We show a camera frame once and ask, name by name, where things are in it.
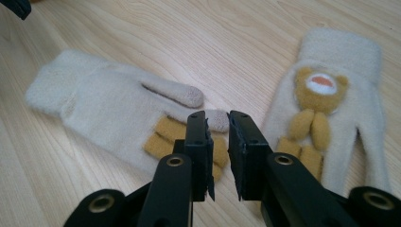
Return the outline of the cream bear glove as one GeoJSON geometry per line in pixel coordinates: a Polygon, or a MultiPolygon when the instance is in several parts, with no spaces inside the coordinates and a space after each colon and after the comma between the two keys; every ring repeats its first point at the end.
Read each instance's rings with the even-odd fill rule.
{"type": "Polygon", "coordinates": [[[360,141],[365,183],[390,190],[380,70],[381,49],[375,42],[347,31],[310,30],[262,127],[270,147],[297,157],[325,188],[340,194],[360,141]]]}
{"type": "Polygon", "coordinates": [[[196,87],[73,49],[44,65],[26,91],[29,107],[147,177],[184,138],[187,117],[203,101],[196,87]]]}

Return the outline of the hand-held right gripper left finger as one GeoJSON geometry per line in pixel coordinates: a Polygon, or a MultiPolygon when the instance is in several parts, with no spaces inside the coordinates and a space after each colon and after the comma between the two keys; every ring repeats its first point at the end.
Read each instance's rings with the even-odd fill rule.
{"type": "Polygon", "coordinates": [[[190,114],[185,138],[156,168],[137,227],[192,227],[193,203],[215,196],[213,145],[205,112],[190,114]]]}

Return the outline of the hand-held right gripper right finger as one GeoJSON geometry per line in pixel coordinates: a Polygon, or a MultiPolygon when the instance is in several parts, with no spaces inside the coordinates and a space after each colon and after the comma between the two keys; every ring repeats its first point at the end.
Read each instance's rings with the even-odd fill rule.
{"type": "Polygon", "coordinates": [[[238,196],[260,201],[268,227],[357,227],[298,158],[271,150],[252,118],[228,114],[229,156],[238,196]]]}

